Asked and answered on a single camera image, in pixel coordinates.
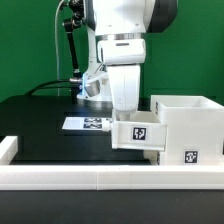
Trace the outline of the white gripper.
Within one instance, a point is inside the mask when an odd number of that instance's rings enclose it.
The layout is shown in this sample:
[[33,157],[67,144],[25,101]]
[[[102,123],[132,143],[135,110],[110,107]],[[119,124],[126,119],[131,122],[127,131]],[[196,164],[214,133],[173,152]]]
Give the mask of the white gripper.
[[112,104],[119,121],[129,121],[137,110],[140,88],[140,66],[108,66]]

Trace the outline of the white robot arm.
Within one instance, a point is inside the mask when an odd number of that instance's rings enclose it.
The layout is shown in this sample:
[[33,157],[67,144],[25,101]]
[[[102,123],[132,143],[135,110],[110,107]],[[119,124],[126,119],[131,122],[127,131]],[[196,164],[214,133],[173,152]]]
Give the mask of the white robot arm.
[[177,11],[178,0],[84,0],[90,64],[106,67],[117,117],[128,119],[138,108],[142,35],[165,31]]

